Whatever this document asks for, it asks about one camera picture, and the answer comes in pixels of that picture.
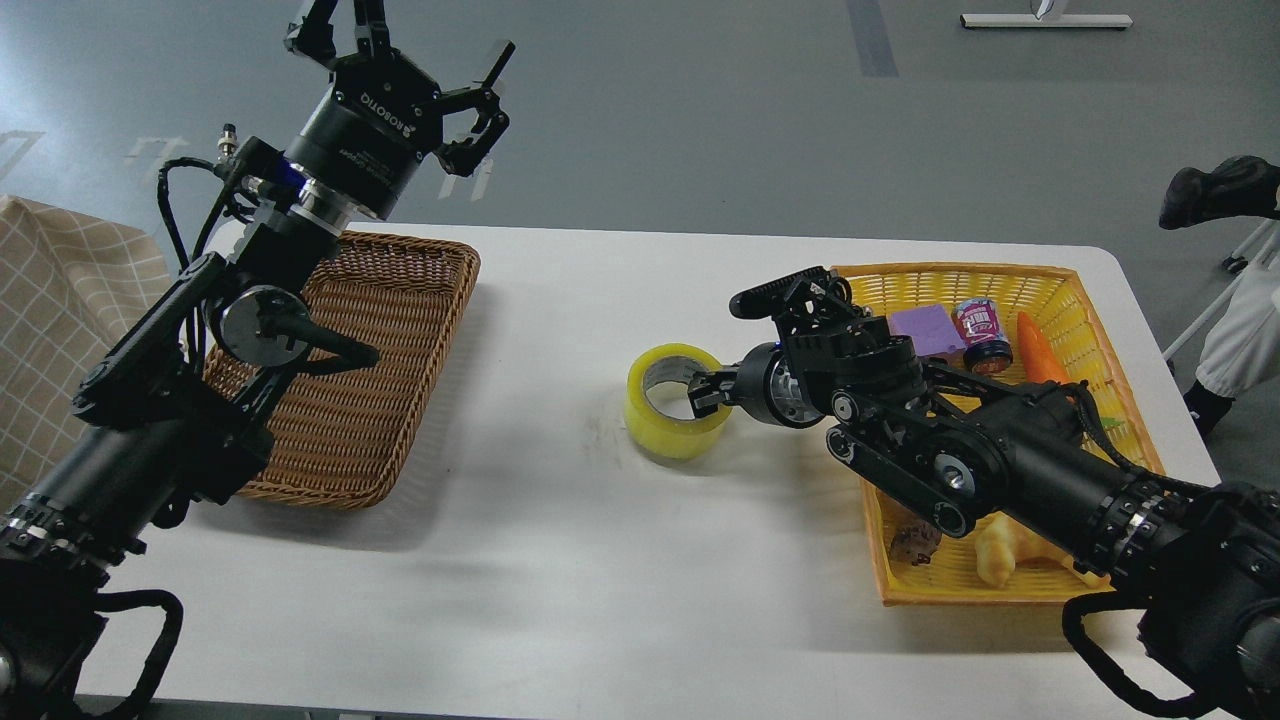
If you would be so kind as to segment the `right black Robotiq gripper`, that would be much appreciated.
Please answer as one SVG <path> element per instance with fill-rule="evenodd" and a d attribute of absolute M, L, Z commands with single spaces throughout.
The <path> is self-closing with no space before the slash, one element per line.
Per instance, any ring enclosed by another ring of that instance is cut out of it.
<path fill-rule="evenodd" d="M 694 419 L 709 418 L 732 406 L 756 421 L 791 429 L 810 428 L 826 418 L 804 398 L 778 343 L 758 345 L 741 363 L 694 372 L 687 383 L 687 400 Z"/>

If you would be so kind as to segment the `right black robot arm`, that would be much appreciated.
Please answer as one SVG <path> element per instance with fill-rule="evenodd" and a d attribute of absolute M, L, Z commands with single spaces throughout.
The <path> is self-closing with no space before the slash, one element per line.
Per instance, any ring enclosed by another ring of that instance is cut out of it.
<path fill-rule="evenodd" d="M 923 361 L 823 266 L 745 290 L 730 311 L 780 337 L 694 372 L 695 416 L 741 407 L 797 429 L 832 416 L 831 455 L 943 534 L 1001 511 L 1107 577 L 1111 591 L 1062 606 L 1062 633 L 1121 701 L 1152 717 L 1277 716 L 1276 492 L 1134 464 L 1084 383 Z"/>

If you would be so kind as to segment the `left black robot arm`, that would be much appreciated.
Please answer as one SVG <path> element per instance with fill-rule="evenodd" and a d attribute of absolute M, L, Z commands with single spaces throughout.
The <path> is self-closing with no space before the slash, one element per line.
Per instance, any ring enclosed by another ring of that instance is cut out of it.
<path fill-rule="evenodd" d="M 334 45 L 334 1 L 306 1 L 285 49 L 324 67 L 325 96 L 288 149 L 239 141 L 219 159 L 175 159 L 221 179 L 192 247 L 157 201 L 180 274 L 79 383 L 70 409 L 88 432 L 3 515 L 3 716 L 82 719 L 76 688 L 111 612 L 160 609 L 163 628 L 134 689 L 108 719 L 136 719 L 177 647 L 184 610 L 168 591 L 108 593 L 111 568 L 173 528 L 192 502 L 227 502 L 262 471 L 268 423 L 300 375 L 375 366 L 371 345 L 319 325 L 305 283 L 339 252 L 355 215 L 387 219 L 435 158 L 471 176 L 509 127 L 497 83 L 503 44 L 475 85 L 443 90 L 390 42 L 380 1 L 357 1 L 356 50 Z"/>

